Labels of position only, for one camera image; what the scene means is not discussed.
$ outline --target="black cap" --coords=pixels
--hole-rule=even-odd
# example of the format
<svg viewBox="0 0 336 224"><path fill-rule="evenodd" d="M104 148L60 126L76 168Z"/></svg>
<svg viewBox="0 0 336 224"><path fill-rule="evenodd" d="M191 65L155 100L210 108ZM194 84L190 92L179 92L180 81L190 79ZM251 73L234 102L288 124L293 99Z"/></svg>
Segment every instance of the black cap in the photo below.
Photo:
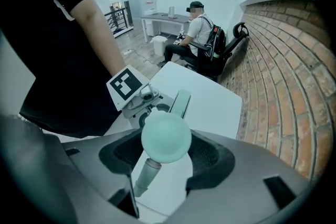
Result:
<svg viewBox="0 0 336 224"><path fill-rule="evenodd" d="M192 1L190 3L190 8L203 8L203 4L199 1Z"/></svg>
<svg viewBox="0 0 336 224"><path fill-rule="evenodd" d="M204 5L199 1L192 1L190 7L186 9L186 12L190 12L191 8L204 8Z"/></svg>

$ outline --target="mint green ball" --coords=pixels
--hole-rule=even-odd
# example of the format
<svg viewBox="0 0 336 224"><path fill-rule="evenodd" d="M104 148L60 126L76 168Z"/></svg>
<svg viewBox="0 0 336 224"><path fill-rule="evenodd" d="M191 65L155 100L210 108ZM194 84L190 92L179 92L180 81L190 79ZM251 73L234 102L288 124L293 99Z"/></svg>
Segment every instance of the mint green ball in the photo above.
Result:
<svg viewBox="0 0 336 224"><path fill-rule="evenodd" d="M173 113L160 113L153 115L146 122L141 142L152 160L158 163L172 163L188 152L191 145L191 131L181 117Z"/></svg>

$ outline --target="black pants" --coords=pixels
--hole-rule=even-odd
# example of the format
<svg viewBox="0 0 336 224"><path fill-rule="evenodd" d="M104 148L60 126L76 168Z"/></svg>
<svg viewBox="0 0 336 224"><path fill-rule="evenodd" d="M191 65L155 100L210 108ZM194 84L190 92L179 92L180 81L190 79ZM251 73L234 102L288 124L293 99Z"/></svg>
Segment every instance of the black pants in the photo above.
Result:
<svg viewBox="0 0 336 224"><path fill-rule="evenodd" d="M189 47L184 47L180 45L167 45L164 51L164 60L169 62L172 60L173 54L178 54L182 57L190 57L196 59L197 57L191 52Z"/></svg>

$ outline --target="white table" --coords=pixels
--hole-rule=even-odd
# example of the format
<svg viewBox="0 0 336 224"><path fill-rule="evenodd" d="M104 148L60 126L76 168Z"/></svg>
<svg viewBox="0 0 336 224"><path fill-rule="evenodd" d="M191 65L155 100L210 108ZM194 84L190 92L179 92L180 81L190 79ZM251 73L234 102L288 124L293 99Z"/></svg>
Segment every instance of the white table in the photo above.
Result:
<svg viewBox="0 0 336 224"><path fill-rule="evenodd" d="M159 34L161 34L161 22L170 23L170 24L177 24L181 26L181 30L186 28L186 24L189 22L189 17L184 15L175 14L175 18L169 18L167 13L157 13L152 15L146 15L141 17L142 20L142 28L145 37L145 41L148 42L148 34L146 30L146 20L152 22L159 22Z"/></svg>
<svg viewBox="0 0 336 224"><path fill-rule="evenodd" d="M173 62L167 63L152 79L151 85L175 98L179 89L191 93L184 120L194 130L215 133L235 139L241 114L242 99L218 83ZM132 129L121 114L106 135ZM132 172L133 184L145 160L143 152ZM136 198L140 220L162 222L184 201L186 180L192 176L192 162L186 154L179 161L163 164L149 189Z"/></svg>
<svg viewBox="0 0 336 224"><path fill-rule="evenodd" d="M175 98L180 89L191 93L184 118L191 129L236 138L242 107L240 96L173 62L167 63L150 84L171 98ZM130 129L130 122L121 114L106 135Z"/></svg>

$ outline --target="man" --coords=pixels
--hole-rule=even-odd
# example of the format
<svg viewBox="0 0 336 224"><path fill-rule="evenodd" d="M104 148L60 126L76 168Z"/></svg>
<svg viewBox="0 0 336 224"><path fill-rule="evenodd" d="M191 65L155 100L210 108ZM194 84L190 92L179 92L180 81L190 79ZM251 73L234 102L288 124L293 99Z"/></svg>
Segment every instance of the man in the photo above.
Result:
<svg viewBox="0 0 336 224"><path fill-rule="evenodd" d="M164 61L159 63L163 67L167 62L172 60L173 54L178 54L182 57L197 58L197 48L190 45L191 41L195 41L202 45L206 44L211 33L213 23L204 13L204 5L199 1L190 3L189 10L192 21L189 25L188 34L179 45L167 45L164 51Z"/></svg>
<svg viewBox="0 0 336 224"><path fill-rule="evenodd" d="M66 11L56 0L1 0L1 29L36 77L20 113L58 134L102 136L120 114L106 82L125 63L95 0L59 2Z"/></svg>

